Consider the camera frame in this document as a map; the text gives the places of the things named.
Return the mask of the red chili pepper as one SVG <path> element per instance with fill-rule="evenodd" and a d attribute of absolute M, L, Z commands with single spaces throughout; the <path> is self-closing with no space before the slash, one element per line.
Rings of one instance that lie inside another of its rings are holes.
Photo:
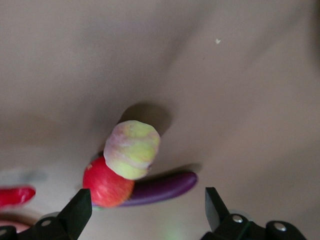
<path fill-rule="evenodd" d="M 36 195 L 31 186 L 16 186 L 0 188 L 0 209 L 13 208 L 24 205 Z"/>

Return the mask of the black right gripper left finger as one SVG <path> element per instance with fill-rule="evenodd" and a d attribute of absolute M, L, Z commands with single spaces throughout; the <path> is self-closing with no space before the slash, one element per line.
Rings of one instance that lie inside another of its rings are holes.
<path fill-rule="evenodd" d="M 42 218 L 17 232 L 12 225 L 0 227 L 0 240 L 78 240 L 92 216 L 91 192 L 80 189 L 57 216 Z"/>

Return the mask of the red pomegranate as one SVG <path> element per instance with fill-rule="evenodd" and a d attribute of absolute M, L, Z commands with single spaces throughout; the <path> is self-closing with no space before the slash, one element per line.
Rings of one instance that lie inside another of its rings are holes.
<path fill-rule="evenodd" d="M 90 189 L 91 201 L 103 208 L 113 208 L 124 203 L 132 194 L 133 180 L 117 175 L 99 156 L 89 163 L 84 170 L 82 187 Z"/>

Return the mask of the purple eggplant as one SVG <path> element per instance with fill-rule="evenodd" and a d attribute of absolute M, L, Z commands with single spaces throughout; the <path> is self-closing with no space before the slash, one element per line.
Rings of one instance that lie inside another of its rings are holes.
<path fill-rule="evenodd" d="M 135 184 L 133 192 L 121 207 L 155 204 L 179 197 L 190 191 L 198 182 L 192 171 L 167 174 Z"/>

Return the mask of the yellow pink peach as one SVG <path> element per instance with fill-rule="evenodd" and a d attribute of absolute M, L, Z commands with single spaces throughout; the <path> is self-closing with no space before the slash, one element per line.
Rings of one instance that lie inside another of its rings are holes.
<path fill-rule="evenodd" d="M 125 179 L 142 179 L 148 174 L 160 143 L 161 137 L 152 125 L 137 120 L 121 122 L 105 142 L 105 164 Z"/>

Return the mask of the brown table cloth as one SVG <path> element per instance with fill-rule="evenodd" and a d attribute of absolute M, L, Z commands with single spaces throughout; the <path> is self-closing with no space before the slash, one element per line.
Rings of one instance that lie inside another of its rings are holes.
<path fill-rule="evenodd" d="M 320 0 L 0 0 L 0 185 L 60 211 L 120 119 L 194 189 L 96 210 L 79 240 L 199 240 L 205 188 L 320 240 Z"/>

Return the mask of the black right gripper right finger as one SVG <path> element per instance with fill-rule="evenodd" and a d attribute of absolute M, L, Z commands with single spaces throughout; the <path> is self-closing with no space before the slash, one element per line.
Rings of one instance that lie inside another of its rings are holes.
<path fill-rule="evenodd" d="M 307 240 L 292 224 L 273 220 L 265 227 L 239 213 L 230 213 L 214 187 L 205 189 L 205 214 L 211 231 L 201 240 Z"/>

